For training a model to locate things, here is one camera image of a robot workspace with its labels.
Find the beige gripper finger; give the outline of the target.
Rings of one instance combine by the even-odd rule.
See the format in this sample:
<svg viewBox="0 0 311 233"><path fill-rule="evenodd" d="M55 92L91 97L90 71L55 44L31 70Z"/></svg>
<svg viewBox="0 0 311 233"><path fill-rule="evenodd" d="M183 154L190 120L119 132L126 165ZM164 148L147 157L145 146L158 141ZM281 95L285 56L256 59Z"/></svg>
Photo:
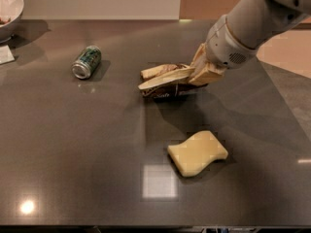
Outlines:
<svg viewBox="0 0 311 233"><path fill-rule="evenodd" d="M150 80L154 77L161 76L162 74L179 70L179 69L185 69L189 68L189 65L186 64L161 64L156 67L152 67L149 69L145 69L141 71L141 78L143 81Z"/></svg>
<svg viewBox="0 0 311 233"><path fill-rule="evenodd" d="M193 67L175 68L138 85L140 90L147 90L163 84L175 82L187 78L194 71Z"/></svg>

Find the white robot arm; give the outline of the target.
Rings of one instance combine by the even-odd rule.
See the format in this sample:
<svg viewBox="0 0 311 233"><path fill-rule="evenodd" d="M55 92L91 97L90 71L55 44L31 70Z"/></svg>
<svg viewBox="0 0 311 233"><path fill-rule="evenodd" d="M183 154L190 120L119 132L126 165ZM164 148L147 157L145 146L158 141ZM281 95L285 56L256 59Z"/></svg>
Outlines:
<svg viewBox="0 0 311 233"><path fill-rule="evenodd" d="M240 0L209 29L191 64L162 64L141 72L147 97L166 87L201 87L254 58L262 44L311 15L311 0Z"/></svg>

